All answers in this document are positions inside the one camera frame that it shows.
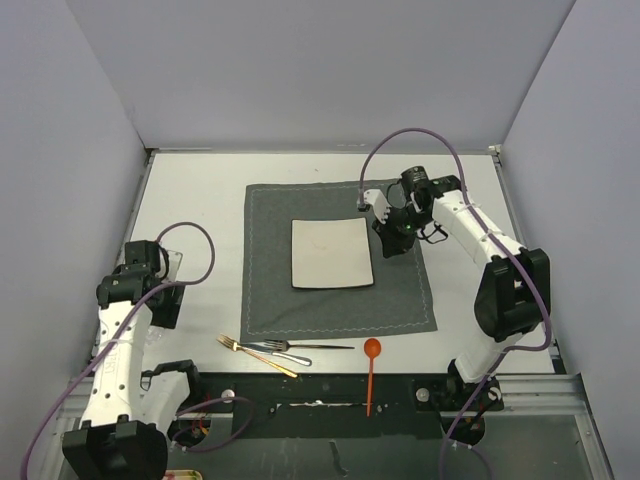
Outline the clear plastic cup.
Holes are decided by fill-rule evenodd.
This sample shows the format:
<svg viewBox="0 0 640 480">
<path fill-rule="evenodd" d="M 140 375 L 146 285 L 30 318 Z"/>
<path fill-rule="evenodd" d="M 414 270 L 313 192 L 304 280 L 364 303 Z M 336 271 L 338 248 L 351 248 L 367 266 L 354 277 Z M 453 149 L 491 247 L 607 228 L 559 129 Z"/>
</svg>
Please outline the clear plastic cup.
<svg viewBox="0 0 640 480">
<path fill-rule="evenodd" d="M 150 326 L 145 337 L 145 345 L 150 346 L 160 340 L 163 336 L 164 328 Z"/>
</svg>

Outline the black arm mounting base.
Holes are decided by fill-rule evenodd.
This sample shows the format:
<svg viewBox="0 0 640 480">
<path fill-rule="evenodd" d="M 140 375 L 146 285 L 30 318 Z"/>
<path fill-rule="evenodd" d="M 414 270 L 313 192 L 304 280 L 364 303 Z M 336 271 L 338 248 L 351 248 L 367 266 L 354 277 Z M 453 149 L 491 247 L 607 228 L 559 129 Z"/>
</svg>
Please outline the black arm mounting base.
<svg viewBox="0 0 640 480">
<path fill-rule="evenodd" d="M 186 446 L 231 423 L 243 439 L 441 438 L 455 431 L 481 437 L 483 416 L 504 407 L 500 386 L 478 389 L 452 374 L 204 373 L 180 407 L 169 437 Z"/>
</svg>

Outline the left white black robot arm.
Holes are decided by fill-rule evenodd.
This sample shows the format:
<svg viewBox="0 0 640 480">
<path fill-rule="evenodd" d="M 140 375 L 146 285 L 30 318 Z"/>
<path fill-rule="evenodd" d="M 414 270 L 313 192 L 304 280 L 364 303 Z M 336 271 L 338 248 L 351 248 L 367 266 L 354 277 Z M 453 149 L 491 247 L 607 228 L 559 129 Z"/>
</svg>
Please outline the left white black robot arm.
<svg viewBox="0 0 640 480">
<path fill-rule="evenodd" d="M 178 408 L 200 405 L 204 387 L 191 360 L 142 368 L 150 328 L 175 328 L 184 289 L 173 285 L 181 261 L 155 241 L 126 244 L 124 262 L 96 289 L 100 363 L 77 429 L 62 452 L 80 479 L 161 479 L 168 431 Z"/>
</svg>

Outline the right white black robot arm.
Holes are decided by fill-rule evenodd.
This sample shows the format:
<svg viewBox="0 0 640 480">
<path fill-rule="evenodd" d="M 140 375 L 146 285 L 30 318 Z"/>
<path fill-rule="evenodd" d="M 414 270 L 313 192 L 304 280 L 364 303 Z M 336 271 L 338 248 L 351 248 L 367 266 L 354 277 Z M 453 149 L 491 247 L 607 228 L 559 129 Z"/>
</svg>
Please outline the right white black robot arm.
<svg viewBox="0 0 640 480">
<path fill-rule="evenodd" d="M 472 202 L 454 175 L 431 179 L 421 166 L 401 174 L 400 207 L 387 194 L 362 189 L 363 211 L 374 214 L 372 228 L 382 254 L 391 258 L 427 241 L 433 225 L 454 238 L 481 271 L 473 311 L 477 323 L 471 345 L 452 361 L 457 374 L 445 384 L 448 402 L 469 408 L 481 396 L 481 379 L 495 368 L 499 355 L 515 346 L 550 314 L 550 260 L 541 249 L 530 250 L 504 233 Z"/>
</svg>

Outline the dark grey cloth placemat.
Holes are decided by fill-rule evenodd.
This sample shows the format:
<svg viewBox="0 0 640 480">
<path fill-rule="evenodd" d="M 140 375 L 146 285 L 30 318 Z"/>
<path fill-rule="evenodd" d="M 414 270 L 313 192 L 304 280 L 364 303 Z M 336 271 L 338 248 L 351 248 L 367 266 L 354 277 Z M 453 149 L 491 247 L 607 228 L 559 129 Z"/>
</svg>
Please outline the dark grey cloth placemat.
<svg viewBox="0 0 640 480">
<path fill-rule="evenodd" d="M 242 341 L 377 337 L 434 332 L 433 294 L 419 245 L 386 259 L 369 234 L 373 283 L 296 288 L 291 279 L 295 220 L 362 217 L 355 182 L 254 184 L 245 192 Z"/>
</svg>

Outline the white square plate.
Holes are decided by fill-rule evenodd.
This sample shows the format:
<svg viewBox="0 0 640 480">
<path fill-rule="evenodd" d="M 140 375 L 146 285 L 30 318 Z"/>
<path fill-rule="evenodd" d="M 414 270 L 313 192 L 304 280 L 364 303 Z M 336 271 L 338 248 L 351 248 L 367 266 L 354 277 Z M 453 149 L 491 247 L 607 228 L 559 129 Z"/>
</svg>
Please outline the white square plate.
<svg viewBox="0 0 640 480">
<path fill-rule="evenodd" d="M 374 275 L 366 220 L 293 220 L 291 281 L 297 289 L 372 286 Z"/>
</svg>

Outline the dark handled silver fork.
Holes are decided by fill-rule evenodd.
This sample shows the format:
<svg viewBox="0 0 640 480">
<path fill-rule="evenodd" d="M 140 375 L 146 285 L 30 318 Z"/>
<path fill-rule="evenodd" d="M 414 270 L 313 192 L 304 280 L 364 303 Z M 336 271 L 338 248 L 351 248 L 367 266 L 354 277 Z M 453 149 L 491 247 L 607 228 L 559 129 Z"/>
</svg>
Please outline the dark handled silver fork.
<svg viewBox="0 0 640 480">
<path fill-rule="evenodd" d="M 287 352 L 291 349 L 316 349 L 316 350 L 353 350 L 353 346 L 347 345 L 327 345 L 327 344 L 305 344 L 305 343 L 290 343 L 285 340 L 273 340 L 267 339 L 263 341 L 264 345 L 268 348 Z"/>
</svg>

